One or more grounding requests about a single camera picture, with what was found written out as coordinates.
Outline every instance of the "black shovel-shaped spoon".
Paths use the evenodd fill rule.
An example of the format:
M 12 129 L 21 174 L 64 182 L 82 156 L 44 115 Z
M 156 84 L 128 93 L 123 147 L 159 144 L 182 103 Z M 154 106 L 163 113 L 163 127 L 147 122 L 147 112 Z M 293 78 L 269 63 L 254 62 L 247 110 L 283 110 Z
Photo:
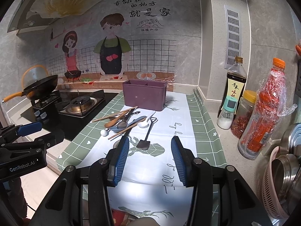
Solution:
M 139 143 L 136 146 L 138 149 L 148 150 L 148 148 L 150 147 L 151 142 L 147 141 L 147 138 L 148 138 L 148 135 L 150 134 L 151 128 L 153 127 L 153 124 L 155 122 L 157 122 L 157 118 L 156 117 L 151 117 L 150 121 L 151 121 L 150 122 L 150 128 L 148 129 L 145 140 L 140 140 Z

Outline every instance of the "yellow jar lid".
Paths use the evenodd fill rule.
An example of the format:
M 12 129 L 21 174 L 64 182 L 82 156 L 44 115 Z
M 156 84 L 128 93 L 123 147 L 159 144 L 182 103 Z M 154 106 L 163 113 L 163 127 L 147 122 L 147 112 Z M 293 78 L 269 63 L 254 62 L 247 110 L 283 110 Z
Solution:
M 243 97 L 253 104 L 256 102 L 256 92 L 254 92 L 254 91 L 245 90 L 243 92 Z

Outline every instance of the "wok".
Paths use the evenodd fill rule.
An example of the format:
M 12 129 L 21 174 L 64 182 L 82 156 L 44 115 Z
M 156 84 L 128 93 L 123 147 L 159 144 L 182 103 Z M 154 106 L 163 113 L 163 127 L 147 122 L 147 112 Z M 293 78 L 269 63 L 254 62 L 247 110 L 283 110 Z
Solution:
M 79 79 L 81 74 L 82 74 L 81 70 L 71 70 L 65 73 L 65 77 L 67 78 L 68 81 L 74 82 Z
M 58 75 L 48 76 L 24 88 L 22 92 L 16 92 L 5 97 L 2 100 L 2 103 L 4 104 L 15 97 L 22 97 L 24 95 L 26 95 L 29 100 L 39 100 L 51 94 L 52 91 L 56 88 L 57 84 Z

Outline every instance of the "gas stove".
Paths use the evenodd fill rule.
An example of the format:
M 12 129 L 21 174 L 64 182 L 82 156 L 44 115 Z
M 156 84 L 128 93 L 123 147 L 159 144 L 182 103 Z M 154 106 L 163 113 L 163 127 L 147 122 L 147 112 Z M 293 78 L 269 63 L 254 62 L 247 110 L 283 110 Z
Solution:
M 32 101 L 32 106 L 21 116 L 31 122 L 40 121 L 43 128 L 49 132 L 61 129 L 65 133 L 65 139 L 72 141 L 116 95 L 117 93 L 105 93 L 103 90 L 96 92 L 57 90 L 38 102 Z

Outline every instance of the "black cable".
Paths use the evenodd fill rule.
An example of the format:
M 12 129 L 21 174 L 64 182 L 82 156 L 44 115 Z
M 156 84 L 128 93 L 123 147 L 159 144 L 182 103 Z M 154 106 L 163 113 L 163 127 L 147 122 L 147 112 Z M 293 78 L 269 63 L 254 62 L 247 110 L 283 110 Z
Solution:
M 30 205 L 27 204 L 27 206 L 32 209 L 33 211 L 36 211 L 35 209 L 33 209 Z

